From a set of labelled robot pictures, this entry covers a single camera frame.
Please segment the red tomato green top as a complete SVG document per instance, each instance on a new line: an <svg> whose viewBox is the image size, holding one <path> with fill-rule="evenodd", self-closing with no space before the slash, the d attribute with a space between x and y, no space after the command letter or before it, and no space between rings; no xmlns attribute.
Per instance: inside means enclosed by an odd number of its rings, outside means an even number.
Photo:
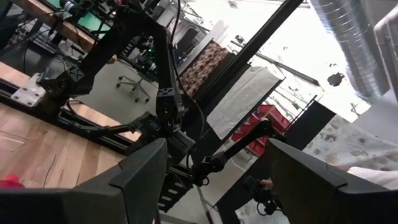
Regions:
<svg viewBox="0 0 398 224"><path fill-rule="evenodd" d="M23 189L24 187L16 175L7 175L0 179L0 189Z"/></svg>

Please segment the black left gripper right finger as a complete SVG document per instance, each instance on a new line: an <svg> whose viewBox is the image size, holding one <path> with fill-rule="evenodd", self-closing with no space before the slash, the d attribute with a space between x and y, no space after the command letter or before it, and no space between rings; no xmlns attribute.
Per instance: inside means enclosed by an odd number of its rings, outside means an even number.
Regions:
<svg viewBox="0 0 398 224"><path fill-rule="evenodd" d="M273 192L290 224L398 224L398 190L389 190L270 139Z"/></svg>

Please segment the black ceiling device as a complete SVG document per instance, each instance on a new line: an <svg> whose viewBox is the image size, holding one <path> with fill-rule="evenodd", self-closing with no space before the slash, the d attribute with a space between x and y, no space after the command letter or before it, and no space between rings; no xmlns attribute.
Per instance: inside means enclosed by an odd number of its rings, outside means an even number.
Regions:
<svg viewBox="0 0 398 224"><path fill-rule="evenodd" d="M339 86L344 79L344 75L340 72L334 73L327 78L327 82L331 86Z"/></svg>

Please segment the red storage rack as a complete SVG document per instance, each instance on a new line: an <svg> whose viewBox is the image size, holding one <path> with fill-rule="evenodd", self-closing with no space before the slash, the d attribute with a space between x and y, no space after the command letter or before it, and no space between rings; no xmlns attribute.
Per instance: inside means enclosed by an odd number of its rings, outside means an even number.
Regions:
<svg viewBox="0 0 398 224"><path fill-rule="evenodd" d="M253 113L251 113L245 122L232 134L230 140L233 142L239 141L245 134L247 134L261 118L266 118L271 122L279 136L283 136L290 122L274 105L260 105ZM259 157L266 148L268 137L262 136L246 146L246 151Z"/></svg>

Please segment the office chair base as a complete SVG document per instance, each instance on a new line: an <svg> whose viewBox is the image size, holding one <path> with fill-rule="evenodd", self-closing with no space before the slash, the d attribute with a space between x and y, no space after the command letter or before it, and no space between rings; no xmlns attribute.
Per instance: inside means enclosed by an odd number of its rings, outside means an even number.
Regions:
<svg viewBox="0 0 398 224"><path fill-rule="evenodd" d="M142 86L143 80L144 80L143 78L140 78L138 81L135 81L132 78L122 75L118 77L118 81L117 84L115 85L115 88L120 88L121 85L132 86L131 92L135 94L134 102L135 103L140 102L142 96L144 96L143 103L148 103L151 97Z"/></svg>

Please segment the black partition panel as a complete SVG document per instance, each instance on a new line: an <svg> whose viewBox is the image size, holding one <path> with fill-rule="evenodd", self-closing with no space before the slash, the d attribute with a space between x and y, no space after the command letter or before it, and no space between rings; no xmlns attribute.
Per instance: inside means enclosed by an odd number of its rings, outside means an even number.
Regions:
<svg viewBox="0 0 398 224"><path fill-rule="evenodd" d="M312 101L310 106L286 130L284 134L286 143L298 150L304 150L335 115L336 113L319 102Z"/></svg>

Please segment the wooden workbench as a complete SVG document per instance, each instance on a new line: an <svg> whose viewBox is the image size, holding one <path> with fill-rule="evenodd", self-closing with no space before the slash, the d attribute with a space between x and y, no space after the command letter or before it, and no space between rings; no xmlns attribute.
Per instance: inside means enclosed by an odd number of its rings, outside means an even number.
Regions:
<svg viewBox="0 0 398 224"><path fill-rule="evenodd" d="M10 0L28 15L51 27L83 50L91 50L111 24L100 8L101 0Z"/></svg>

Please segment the brown patterned cloth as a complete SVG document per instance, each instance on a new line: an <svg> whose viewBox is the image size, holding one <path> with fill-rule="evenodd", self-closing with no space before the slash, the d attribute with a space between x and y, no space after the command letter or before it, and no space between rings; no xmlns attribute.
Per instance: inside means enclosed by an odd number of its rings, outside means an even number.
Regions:
<svg viewBox="0 0 398 224"><path fill-rule="evenodd" d="M224 60L229 51L213 40L200 52L191 65L182 73L180 81L191 98L210 77L210 73Z"/></svg>

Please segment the white hanging cloth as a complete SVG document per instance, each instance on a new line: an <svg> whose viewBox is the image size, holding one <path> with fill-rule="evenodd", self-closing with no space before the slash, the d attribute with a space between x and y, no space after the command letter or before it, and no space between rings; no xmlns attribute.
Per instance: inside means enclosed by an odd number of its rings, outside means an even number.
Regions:
<svg viewBox="0 0 398 224"><path fill-rule="evenodd" d="M208 115L206 120L215 134L224 139L279 81L265 67L248 68Z"/></svg>

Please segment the silver ventilation duct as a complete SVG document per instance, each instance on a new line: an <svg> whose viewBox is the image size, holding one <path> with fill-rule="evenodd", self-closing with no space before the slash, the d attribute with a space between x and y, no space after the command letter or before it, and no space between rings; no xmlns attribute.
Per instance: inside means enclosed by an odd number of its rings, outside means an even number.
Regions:
<svg viewBox="0 0 398 224"><path fill-rule="evenodd" d="M389 83L361 0L308 0L345 57L346 75L356 94L379 98Z"/></svg>

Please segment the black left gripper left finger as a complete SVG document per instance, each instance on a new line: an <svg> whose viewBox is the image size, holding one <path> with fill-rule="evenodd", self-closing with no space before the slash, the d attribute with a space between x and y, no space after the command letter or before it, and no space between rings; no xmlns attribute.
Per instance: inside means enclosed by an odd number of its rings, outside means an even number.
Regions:
<svg viewBox="0 0 398 224"><path fill-rule="evenodd" d="M72 189L2 189L0 224L151 224L167 159L159 138Z"/></svg>

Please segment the silver mounting plate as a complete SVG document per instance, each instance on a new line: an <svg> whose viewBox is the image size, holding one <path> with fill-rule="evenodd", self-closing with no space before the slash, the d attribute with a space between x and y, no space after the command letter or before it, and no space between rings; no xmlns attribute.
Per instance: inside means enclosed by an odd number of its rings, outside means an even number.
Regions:
<svg viewBox="0 0 398 224"><path fill-rule="evenodd" d="M11 95L11 99L29 108L37 106L46 94L46 91L38 84L41 78L41 73L35 73L26 84Z"/></svg>

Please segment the spotted white fabric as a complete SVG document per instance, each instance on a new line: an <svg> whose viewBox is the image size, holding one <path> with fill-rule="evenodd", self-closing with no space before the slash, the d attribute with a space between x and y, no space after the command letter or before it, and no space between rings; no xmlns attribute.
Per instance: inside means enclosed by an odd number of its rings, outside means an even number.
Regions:
<svg viewBox="0 0 398 224"><path fill-rule="evenodd" d="M334 116L303 152L333 166L398 170L398 145Z"/></svg>

